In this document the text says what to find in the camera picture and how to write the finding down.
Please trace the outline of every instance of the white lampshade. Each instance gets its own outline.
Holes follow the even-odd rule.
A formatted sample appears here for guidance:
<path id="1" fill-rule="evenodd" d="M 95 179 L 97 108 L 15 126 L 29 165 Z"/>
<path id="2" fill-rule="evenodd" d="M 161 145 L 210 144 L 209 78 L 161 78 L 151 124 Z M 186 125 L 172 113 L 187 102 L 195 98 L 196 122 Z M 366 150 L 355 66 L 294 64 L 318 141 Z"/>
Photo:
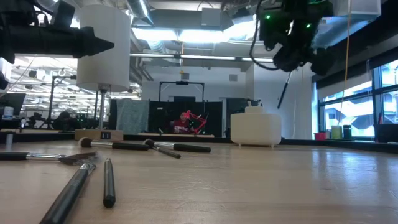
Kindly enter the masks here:
<path id="1" fill-rule="evenodd" d="M 91 26 L 96 37 L 114 43 L 114 48 L 78 60 L 77 86 L 86 90 L 127 91 L 130 69 L 130 18 L 103 5 L 81 9 L 80 27 Z"/>

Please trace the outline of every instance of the desk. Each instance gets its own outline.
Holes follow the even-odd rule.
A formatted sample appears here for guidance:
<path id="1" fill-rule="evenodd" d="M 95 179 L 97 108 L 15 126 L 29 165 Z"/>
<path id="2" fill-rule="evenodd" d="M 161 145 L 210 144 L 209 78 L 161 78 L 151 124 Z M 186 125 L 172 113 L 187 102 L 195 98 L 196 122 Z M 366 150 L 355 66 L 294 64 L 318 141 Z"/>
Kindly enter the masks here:
<path id="1" fill-rule="evenodd" d="M 102 205 L 102 162 L 67 223 L 398 223 L 395 155 L 200 144 L 212 152 L 179 152 L 179 160 L 153 150 L 92 148 L 112 158 L 117 201 L 112 209 Z M 16 143 L 14 150 L 87 152 L 76 141 Z M 38 223 L 77 169 L 59 162 L 1 161 L 1 223 Z"/>
<path id="2" fill-rule="evenodd" d="M 19 134 L 19 129 L 2 129 L 1 132 L 12 131 Z M 60 130 L 46 130 L 46 129 L 23 129 L 22 133 L 59 133 Z"/>
<path id="3" fill-rule="evenodd" d="M 141 136 L 160 136 L 159 133 L 138 133 Z M 198 137 L 198 138 L 213 138 L 212 134 L 162 134 L 162 136 L 170 137 Z"/>

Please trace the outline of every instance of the person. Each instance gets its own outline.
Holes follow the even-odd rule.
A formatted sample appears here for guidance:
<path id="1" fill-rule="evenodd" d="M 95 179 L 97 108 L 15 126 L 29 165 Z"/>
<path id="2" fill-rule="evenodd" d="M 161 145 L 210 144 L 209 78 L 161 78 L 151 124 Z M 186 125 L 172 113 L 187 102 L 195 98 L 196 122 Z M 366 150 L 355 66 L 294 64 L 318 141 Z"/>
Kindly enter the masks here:
<path id="1" fill-rule="evenodd" d="M 180 119 L 171 122 L 171 127 L 173 133 L 175 134 L 189 134 L 189 132 L 194 132 L 193 127 L 189 128 L 189 120 L 187 119 L 186 112 L 182 112 Z"/>
<path id="2" fill-rule="evenodd" d="M 81 126 L 77 119 L 71 118 L 70 113 L 67 111 L 62 111 L 57 119 L 52 123 L 52 127 L 55 130 L 62 131 L 74 131 L 76 129 L 81 129 Z"/>

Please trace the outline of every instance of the white container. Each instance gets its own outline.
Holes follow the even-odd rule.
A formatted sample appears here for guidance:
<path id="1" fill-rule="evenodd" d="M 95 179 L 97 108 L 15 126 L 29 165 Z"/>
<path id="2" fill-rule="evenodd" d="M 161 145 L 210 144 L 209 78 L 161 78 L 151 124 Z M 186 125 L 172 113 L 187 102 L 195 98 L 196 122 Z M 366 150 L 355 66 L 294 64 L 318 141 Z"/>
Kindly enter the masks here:
<path id="1" fill-rule="evenodd" d="M 4 107 L 4 114 L 2 116 L 3 120 L 10 121 L 12 120 L 12 116 L 14 114 L 14 108 L 10 106 L 5 106 Z"/>
<path id="2" fill-rule="evenodd" d="M 130 18 L 114 7 L 85 6 L 80 27 L 91 26 L 95 36 L 114 43 L 114 48 L 78 60 L 77 86 L 86 90 L 127 91 L 130 86 Z"/>
<path id="3" fill-rule="evenodd" d="M 261 106 L 248 106 L 243 114 L 231 115 L 231 140 L 239 145 L 274 146 L 282 139 L 282 119 L 267 114 Z"/>

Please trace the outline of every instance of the makeup brush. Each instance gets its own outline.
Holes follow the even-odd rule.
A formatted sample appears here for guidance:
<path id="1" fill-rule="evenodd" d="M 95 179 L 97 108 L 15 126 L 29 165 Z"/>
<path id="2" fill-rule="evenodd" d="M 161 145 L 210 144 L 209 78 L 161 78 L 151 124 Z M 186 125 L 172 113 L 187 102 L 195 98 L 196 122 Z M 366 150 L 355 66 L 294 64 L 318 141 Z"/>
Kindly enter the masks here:
<path id="1" fill-rule="evenodd" d="M 40 224 L 61 224 L 64 223 L 73 204 L 79 197 L 87 177 L 95 169 L 95 165 L 85 162 L 69 180 L 61 193 L 55 199 Z"/>
<path id="2" fill-rule="evenodd" d="M 147 143 L 147 141 L 151 141 L 151 140 L 150 140 L 150 139 L 146 139 L 146 140 L 144 141 L 144 144 L 150 146 L 151 149 L 154 149 L 154 150 L 156 150 L 156 151 L 158 151 L 158 152 L 161 152 L 161 153 L 163 153 L 163 154 L 165 154 L 165 155 L 174 157 L 174 158 L 176 158 L 176 159 L 181 158 L 181 155 L 180 155 L 180 154 L 175 153 L 175 152 L 172 152 L 172 151 L 169 151 L 169 150 L 166 150 L 166 149 L 162 149 L 162 148 L 157 147 L 157 146 L 155 146 L 155 145 L 151 146 L 152 144 L 151 144 L 151 143 Z"/>
<path id="3" fill-rule="evenodd" d="M 114 179 L 113 179 L 113 166 L 111 159 L 105 160 L 104 168 L 104 200 L 103 204 L 106 208 L 112 208 L 116 202 Z"/>
<path id="4" fill-rule="evenodd" d="M 177 143 L 167 143 L 167 142 L 155 142 L 151 139 L 146 139 L 144 144 L 150 147 L 168 147 L 174 149 L 176 151 L 183 152 L 211 152 L 211 148 L 203 147 L 203 146 L 191 146 L 186 144 L 177 144 Z"/>
<path id="5" fill-rule="evenodd" d="M 98 162 L 97 152 L 87 152 L 75 155 L 42 154 L 30 152 L 0 152 L 0 161 L 60 161 L 66 165 L 82 165 L 84 162 Z"/>
<path id="6" fill-rule="evenodd" d="M 123 142 L 107 142 L 92 140 L 88 137 L 83 137 L 79 140 L 79 146 L 89 148 L 92 146 L 111 146 L 112 149 L 125 149 L 125 150 L 136 150 L 136 151 L 148 151 L 149 146 L 145 144 L 133 144 Z"/>

